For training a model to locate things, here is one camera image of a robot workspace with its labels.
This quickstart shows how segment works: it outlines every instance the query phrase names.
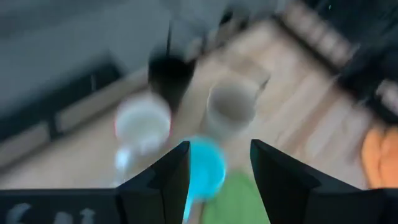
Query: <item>black cup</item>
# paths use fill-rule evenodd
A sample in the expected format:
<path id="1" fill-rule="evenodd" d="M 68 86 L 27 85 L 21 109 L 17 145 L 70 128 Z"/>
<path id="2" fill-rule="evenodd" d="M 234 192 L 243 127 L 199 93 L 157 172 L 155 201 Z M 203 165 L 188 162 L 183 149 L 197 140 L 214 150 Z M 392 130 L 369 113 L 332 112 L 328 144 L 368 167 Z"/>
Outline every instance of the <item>black cup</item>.
<path id="1" fill-rule="evenodd" d="M 191 82 L 196 61 L 184 61 L 172 54 L 153 55 L 149 60 L 148 83 L 169 104 L 172 112 L 178 106 Z"/>

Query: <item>green cloth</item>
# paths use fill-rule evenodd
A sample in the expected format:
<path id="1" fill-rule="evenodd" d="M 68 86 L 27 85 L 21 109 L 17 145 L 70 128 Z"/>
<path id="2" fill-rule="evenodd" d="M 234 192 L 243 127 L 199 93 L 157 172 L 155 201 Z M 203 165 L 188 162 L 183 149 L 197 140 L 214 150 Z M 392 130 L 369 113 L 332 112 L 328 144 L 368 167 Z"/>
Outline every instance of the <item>green cloth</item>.
<path id="1" fill-rule="evenodd" d="M 270 224 L 255 181 L 241 171 L 230 172 L 206 203 L 202 224 Z"/>

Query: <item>table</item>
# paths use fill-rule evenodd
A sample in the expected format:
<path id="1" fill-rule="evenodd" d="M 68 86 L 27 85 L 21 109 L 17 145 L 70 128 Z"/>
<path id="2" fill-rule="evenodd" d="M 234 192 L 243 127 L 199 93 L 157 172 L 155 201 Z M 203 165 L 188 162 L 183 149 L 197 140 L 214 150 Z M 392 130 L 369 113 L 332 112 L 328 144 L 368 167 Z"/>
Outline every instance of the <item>table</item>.
<path id="1" fill-rule="evenodd" d="M 360 149 L 375 122 L 338 89 L 330 74 L 272 21 L 260 22 L 232 40 L 228 48 L 271 72 L 257 101 L 254 122 L 222 144 L 228 168 L 252 175 L 251 139 L 260 139 L 320 171 L 355 187 L 366 188 Z M 173 146 L 198 132 L 209 89 L 222 78 L 239 75 L 213 52 L 198 62 L 195 76 L 175 117 L 173 135 L 158 154 L 140 159 L 131 176 Z M 109 187 L 114 177 L 115 109 L 11 167 L 0 177 L 1 189 Z M 193 211 L 198 222 L 199 208 Z"/>

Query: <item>cup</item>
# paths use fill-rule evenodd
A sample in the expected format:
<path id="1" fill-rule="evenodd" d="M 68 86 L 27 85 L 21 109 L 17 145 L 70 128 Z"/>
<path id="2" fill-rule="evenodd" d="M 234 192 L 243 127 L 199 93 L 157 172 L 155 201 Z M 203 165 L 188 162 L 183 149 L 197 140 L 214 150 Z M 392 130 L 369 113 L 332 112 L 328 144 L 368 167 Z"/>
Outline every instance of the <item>cup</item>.
<path id="1" fill-rule="evenodd" d="M 256 115 L 257 89 L 238 78 L 216 83 L 207 99 L 203 132 L 221 141 L 246 128 Z"/>
<path id="2" fill-rule="evenodd" d="M 114 120 L 120 147 L 115 156 L 116 183 L 128 179 L 136 156 L 159 150 L 170 136 L 171 112 L 155 93 L 142 93 L 121 103 Z"/>
<path id="3" fill-rule="evenodd" d="M 194 202 L 213 198 L 224 183 L 226 161 L 220 147 L 213 140 L 194 136 L 190 142 L 190 184 L 183 220 L 189 218 Z"/>
<path id="4" fill-rule="evenodd" d="M 153 54 L 149 60 L 149 86 L 169 104 L 173 113 L 191 82 L 195 64 L 194 60 L 186 62 L 175 53 Z"/>

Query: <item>orange object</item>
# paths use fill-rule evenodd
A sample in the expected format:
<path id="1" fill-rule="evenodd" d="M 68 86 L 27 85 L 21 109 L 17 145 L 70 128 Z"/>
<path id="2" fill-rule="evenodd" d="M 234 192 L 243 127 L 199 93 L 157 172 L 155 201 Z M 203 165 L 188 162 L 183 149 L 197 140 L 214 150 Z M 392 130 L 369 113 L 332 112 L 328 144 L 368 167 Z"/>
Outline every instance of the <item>orange object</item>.
<path id="1" fill-rule="evenodd" d="M 362 147 L 362 162 L 370 188 L 382 187 L 379 174 L 382 139 L 382 131 L 373 128 L 366 135 Z"/>
<path id="2" fill-rule="evenodd" d="M 398 187 L 398 128 L 385 134 L 372 128 L 362 147 L 362 162 L 370 188 Z"/>

